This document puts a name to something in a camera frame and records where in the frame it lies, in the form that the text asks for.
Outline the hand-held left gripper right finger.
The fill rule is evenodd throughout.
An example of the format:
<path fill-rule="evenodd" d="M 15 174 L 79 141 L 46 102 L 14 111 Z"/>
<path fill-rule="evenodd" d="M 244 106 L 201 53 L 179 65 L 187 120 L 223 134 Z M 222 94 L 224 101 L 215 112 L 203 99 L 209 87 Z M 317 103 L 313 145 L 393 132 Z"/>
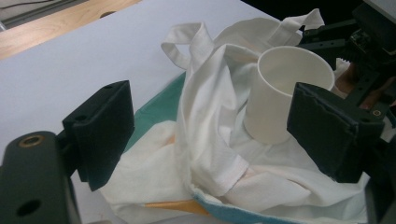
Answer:
<path fill-rule="evenodd" d="M 375 148 L 385 123 L 321 87 L 297 83 L 288 132 L 319 170 L 339 183 L 356 183 L 366 173 L 381 178 Z"/>

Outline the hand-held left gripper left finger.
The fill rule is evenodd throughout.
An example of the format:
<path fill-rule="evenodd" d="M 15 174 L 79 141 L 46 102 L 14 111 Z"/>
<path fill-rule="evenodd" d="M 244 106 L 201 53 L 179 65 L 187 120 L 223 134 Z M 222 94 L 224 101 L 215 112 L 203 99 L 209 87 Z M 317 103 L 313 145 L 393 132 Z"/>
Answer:
<path fill-rule="evenodd" d="M 92 191 L 111 177 L 134 132 L 134 109 L 127 80 L 104 86 L 63 120 L 66 172 L 78 172 Z"/>

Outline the white cup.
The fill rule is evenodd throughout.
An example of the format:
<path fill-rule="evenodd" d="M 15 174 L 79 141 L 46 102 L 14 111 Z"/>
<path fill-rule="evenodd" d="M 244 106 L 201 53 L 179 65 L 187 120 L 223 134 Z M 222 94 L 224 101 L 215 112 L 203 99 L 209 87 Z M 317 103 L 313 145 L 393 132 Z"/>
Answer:
<path fill-rule="evenodd" d="M 287 120 L 295 84 L 303 82 L 330 90 L 334 74 L 329 64 L 307 49 L 276 47 L 259 58 L 247 99 L 244 126 L 250 136 L 264 144 L 285 142 L 290 134 Z"/>

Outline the white tote bag colourful patches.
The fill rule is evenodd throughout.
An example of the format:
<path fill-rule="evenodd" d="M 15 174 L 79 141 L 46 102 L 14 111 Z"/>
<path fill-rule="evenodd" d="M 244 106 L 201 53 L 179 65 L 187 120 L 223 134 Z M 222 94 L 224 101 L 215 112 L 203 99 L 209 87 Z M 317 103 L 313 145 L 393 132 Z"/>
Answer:
<path fill-rule="evenodd" d="M 262 144 L 243 119 L 260 55 L 294 46 L 318 10 L 282 21 L 239 21 L 211 37 L 203 23 L 163 41 L 185 70 L 136 113 L 137 134 L 102 194 L 127 224 L 361 224 L 364 187 L 322 174 L 298 143 Z"/>

